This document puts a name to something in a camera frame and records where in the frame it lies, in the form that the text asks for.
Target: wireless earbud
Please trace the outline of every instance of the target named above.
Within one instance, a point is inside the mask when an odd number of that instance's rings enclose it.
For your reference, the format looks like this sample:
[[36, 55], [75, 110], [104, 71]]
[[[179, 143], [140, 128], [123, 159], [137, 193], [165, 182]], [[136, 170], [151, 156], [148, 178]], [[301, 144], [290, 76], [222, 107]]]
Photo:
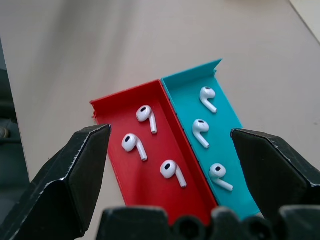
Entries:
[[180, 186], [182, 188], [185, 188], [187, 186], [187, 182], [184, 178], [184, 175], [181, 172], [180, 167], [173, 160], [167, 160], [164, 163], [162, 163], [160, 173], [164, 176], [165, 179], [172, 178], [173, 175], [176, 175]]
[[217, 112], [217, 108], [213, 106], [213, 104], [209, 102], [208, 99], [213, 99], [215, 96], [216, 92], [212, 88], [207, 86], [201, 88], [200, 101], [214, 114]]
[[194, 121], [192, 125], [192, 132], [196, 139], [202, 144], [204, 148], [209, 148], [209, 143], [205, 140], [205, 138], [200, 134], [201, 132], [208, 132], [209, 125], [206, 121], [202, 119], [197, 119]]
[[226, 168], [222, 166], [220, 163], [213, 164], [209, 170], [209, 176], [212, 182], [224, 188], [225, 190], [232, 192], [234, 189], [234, 186], [220, 179], [220, 178], [223, 178], [226, 175], [226, 173], [227, 173]]
[[136, 146], [140, 154], [141, 160], [146, 161], [148, 159], [145, 148], [136, 135], [132, 133], [125, 135], [121, 145], [126, 152], [131, 152]]
[[150, 106], [144, 105], [140, 107], [139, 110], [136, 112], [136, 118], [139, 122], [144, 122], [145, 120], [149, 119], [151, 133], [157, 133], [156, 117]]

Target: white table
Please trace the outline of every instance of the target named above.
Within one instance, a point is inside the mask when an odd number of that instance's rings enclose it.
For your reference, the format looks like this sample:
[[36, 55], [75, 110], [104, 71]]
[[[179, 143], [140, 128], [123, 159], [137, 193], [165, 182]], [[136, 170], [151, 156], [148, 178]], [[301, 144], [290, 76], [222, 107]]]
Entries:
[[[4, 0], [0, 34], [31, 180], [94, 124], [90, 100], [221, 57], [244, 127], [320, 169], [320, 46], [287, 0]], [[84, 239], [123, 204], [107, 160]]]

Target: teal plastic tray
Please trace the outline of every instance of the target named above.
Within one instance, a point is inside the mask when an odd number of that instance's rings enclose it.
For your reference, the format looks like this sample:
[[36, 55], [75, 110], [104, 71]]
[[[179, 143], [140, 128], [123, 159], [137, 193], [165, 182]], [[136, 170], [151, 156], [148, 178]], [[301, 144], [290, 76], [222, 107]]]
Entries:
[[[231, 208], [243, 219], [258, 213], [259, 208], [247, 188], [230, 138], [231, 129], [242, 128], [242, 125], [215, 78], [215, 68], [220, 62], [221, 59], [165, 77], [161, 81], [218, 204]], [[216, 93], [215, 98], [209, 100], [217, 108], [216, 114], [211, 113], [199, 99], [203, 87], [210, 87]], [[196, 119], [203, 119], [209, 124], [209, 131], [202, 133], [210, 144], [208, 149], [193, 135], [192, 126]], [[223, 180], [233, 185], [232, 192], [210, 180], [209, 169], [215, 163], [226, 168]]]

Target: red tray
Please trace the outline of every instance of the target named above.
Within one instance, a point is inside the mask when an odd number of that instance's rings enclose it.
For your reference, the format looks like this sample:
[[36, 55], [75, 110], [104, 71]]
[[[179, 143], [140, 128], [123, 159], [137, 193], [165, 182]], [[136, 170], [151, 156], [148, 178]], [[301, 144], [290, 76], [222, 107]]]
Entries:
[[[210, 213], [217, 206], [198, 161], [184, 135], [160, 80], [155, 80], [90, 102], [98, 124], [111, 124], [108, 154], [122, 196], [127, 205], [159, 206], [168, 213], [173, 224], [183, 215], [193, 215], [210, 222]], [[136, 112], [149, 105], [158, 133], [151, 134], [149, 121], [138, 122]], [[141, 161], [138, 150], [126, 152], [122, 140], [128, 133], [137, 135], [148, 160]], [[165, 179], [160, 166], [174, 160], [185, 177], [181, 188], [176, 176]]]

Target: earbud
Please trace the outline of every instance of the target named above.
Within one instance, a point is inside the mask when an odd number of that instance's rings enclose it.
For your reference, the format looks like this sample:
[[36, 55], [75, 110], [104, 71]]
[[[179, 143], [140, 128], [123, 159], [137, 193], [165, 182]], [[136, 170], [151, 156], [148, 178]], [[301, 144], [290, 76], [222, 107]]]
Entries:
[[197, 119], [194, 121], [192, 125], [192, 132], [196, 139], [202, 144], [204, 148], [209, 148], [209, 143], [205, 140], [205, 138], [200, 134], [201, 132], [208, 132], [209, 125], [206, 121], [202, 119]]
[[140, 107], [139, 110], [136, 112], [136, 118], [139, 122], [144, 122], [145, 120], [149, 119], [151, 133], [157, 133], [156, 117], [150, 106], [144, 105]]
[[141, 140], [136, 135], [132, 133], [125, 135], [121, 145], [126, 152], [131, 152], [136, 146], [140, 154], [141, 160], [146, 161], [148, 159], [145, 148], [142, 145]]
[[220, 163], [213, 164], [209, 170], [209, 176], [212, 182], [232, 192], [234, 189], [234, 186], [220, 179], [220, 178], [223, 178], [226, 175], [226, 173], [227, 173], [226, 168], [222, 166]]
[[217, 112], [217, 108], [213, 106], [213, 104], [209, 102], [208, 99], [213, 99], [215, 96], [216, 92], [212, 88], [207, 86], [201, 88], [200, 101], [214, 114]]
[[187, 182], [184, 178], [184, 175], [181, 172], [180, 167], [173, 160], [167, 160], [164, 163], [162, 163], [160, 173], [164, 176], [165, 179], [172, 178], [173, 175], [176, 175], [180, 186], [182, 188], [185, 188], [187, 186]]

